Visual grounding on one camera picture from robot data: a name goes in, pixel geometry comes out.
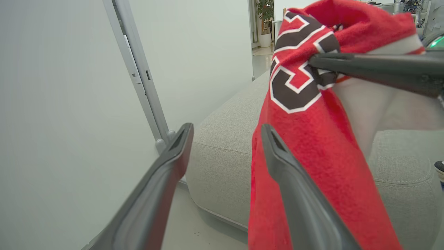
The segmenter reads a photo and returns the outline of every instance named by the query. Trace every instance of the metal frame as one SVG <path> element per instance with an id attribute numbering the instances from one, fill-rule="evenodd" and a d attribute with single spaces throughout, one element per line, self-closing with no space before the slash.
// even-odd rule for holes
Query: metal frame
<path id="1" fill-rule="evenodd" d="M 130 4 L 128 0 L 114 1 L 116 9 L 113 0 L 103 0 L 103 5 L 137 97 L 156 140 L 156 149 L 160 154 L 174 137 L 175 132 L 168 129 Z M 116 11 L 119 12 L 122 20 L 118 20 Z"/>

